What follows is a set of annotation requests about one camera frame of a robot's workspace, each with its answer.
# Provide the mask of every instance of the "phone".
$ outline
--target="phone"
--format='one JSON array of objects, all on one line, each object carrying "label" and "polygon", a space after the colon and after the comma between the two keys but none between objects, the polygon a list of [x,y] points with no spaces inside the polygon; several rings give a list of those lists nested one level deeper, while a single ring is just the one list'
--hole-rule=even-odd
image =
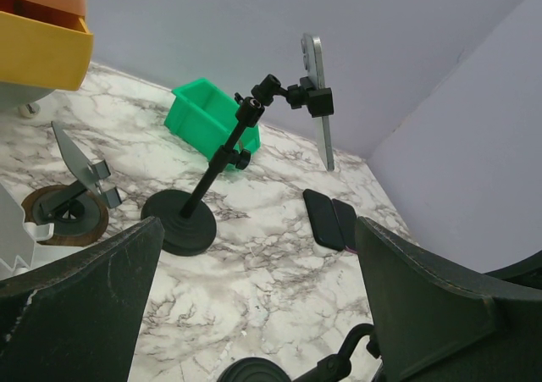
[{"label": "phone", "polygon": [[343,251],[345,242],[331,199],[311,189],[303,191],[303,199],[316,243],[336,251]]},{"label": "phone", "polygon": [[[301,39],[301,49],[303,51],[303,63],[307,71],[307,77],[317,89],[325,88],[322,42],[320,38],[309,33],[304,33]],[[314,124],[316,125],[318,153],[322,162],[324,162],[325,168],[328,171],[333,171],[335,170],[335,161],[331,145],[329,116],[314,118]]]}]

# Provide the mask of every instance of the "stand pole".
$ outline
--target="stand pole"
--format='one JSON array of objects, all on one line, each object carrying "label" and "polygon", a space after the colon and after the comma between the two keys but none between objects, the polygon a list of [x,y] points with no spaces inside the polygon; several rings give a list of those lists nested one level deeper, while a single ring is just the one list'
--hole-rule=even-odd
[{"label": "stand pole", "polygon": [[228,163],[232,162],[235,155],[234,146],[239,142],[246,128],[255,126],[260,116],[263,113],[263,106],[253,98],[245,98],[241,103],[235,117],[239,120],[235,128],[230,134],[230,137],[218,150],[214,153],[209,161],[209,167],[203,175],[202,179],[197,184],[196,188],[186,200],[185,205],[180,210],[180,215],[184,219],[188,219],[196,210],[198,203],[203,199],[209,187],[213,184],[219,174],[221,174]]}]

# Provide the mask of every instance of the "phone stand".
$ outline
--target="phone stand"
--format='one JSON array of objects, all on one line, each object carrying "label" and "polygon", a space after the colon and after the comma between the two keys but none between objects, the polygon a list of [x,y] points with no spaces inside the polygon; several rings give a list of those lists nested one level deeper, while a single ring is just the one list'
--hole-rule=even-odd
[{"label": "phone stand", "polygon": [[216,220],[211,209],[202,201],[203,196],[224,171],[228,164],[244,169],[251,160],[246,149],[237,151],[235,145],[246,128],[256,126],[258,120],[273,102],[274,96],[282,96],[292,109],[305,105],[313,117],[333,114],[333,98],[330,88],[316,89],[305,77],[300,85],[284,89],[280,81],[268,75],[261,84],[254,86],[253,97],[243,98],[235,94],[239,109],[235,113],[237,125],[228,140],[218,148],[209,161],[209,167],[192,194],[181,190],[164,190],[155,193],[141,210],[141,219],[158,217],[165,230],[163,249],[166,252],[189,257],[205,252],[217,233]]},{"label": "phone stand", "polygon": [[92,164],[55,122],[51,123],[62,159],[76,180],[71,185],[50,185],[31,193],[23,202],[26,221],[54,224],[47,245],[87,246],[108,227],[108,208],[122,201],[116,187],[105,191],[100,180],[111,175],[108,164]]}]

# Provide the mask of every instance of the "marble surface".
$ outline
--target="marble surface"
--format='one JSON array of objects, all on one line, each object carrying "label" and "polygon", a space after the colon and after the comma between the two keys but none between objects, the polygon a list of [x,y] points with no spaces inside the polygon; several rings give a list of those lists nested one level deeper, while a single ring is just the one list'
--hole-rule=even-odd
[{"label": "marble surface", "polygon": [[[151,194],[189,191],[207,166],[163,126],[172,101],[162,87],[92,65],[78,92],[42,99],[37,118],[0,113],[0,180],[20,201],[72,180],[50,128],[57,120],[88,158],[112,168],[124,203],[110,212],[107,236],[128,228]],[[208,252],[162,252],[131,382],[215,381],[247,356],[270,358],[294,378],[371,320],[357,257],[315,244],[301,192],[340,198],[407,235],[401,218],[360,158],[336,152],[329,173],[313,142],[263,125],[260,135],[251,165],[220,175],[205,197],[218,221]],[[361,347],[353,362],[346,380],[370,380],[379,366]]]}]

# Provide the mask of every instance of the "black round base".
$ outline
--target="black round base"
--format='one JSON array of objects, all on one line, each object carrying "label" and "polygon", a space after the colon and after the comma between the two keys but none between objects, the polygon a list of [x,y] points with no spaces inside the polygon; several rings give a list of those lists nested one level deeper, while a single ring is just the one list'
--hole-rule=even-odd
[{"label": "black round base", "polygon": [[217,382],[291,382],[291,379],[279,365],[251,357],[229,365]]},{"label": "black round base", "polygon": [[141,219],[157,217],[164,229],[163,249],[181,257],[204,253],[217,235],[217,222],[204,202],[199,202],[189,219],[180,216],[190,193],[181,190],[159,191],[149,197]]}]

